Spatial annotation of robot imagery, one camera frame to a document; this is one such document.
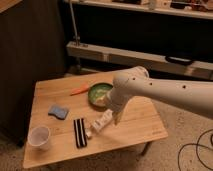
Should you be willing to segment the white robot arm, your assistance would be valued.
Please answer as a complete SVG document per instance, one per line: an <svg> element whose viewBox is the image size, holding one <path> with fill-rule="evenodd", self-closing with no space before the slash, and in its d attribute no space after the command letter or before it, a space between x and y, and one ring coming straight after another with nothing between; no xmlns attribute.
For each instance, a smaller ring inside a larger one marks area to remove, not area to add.
<svg viewBox="0 0 213 171"><path fill-rule="evenodd" d="M213 82L154 79L148 71L137 66L118 71L113 88L105 96L105 105L119 122L128 101L144 96L213 119Z"/></svg>

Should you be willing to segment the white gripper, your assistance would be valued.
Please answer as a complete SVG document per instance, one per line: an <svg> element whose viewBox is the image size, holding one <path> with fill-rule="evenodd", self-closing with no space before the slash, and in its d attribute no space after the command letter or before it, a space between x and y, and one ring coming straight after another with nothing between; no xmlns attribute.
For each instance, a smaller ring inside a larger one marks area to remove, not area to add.
<svg viewBox="0 0 213 171"><path fill-rule="evenodd" d="M132 95L125 95L112 88L105 96L105 105L113 112L114 124L117 125L121 120L121 112L125 108Z"/></svg>

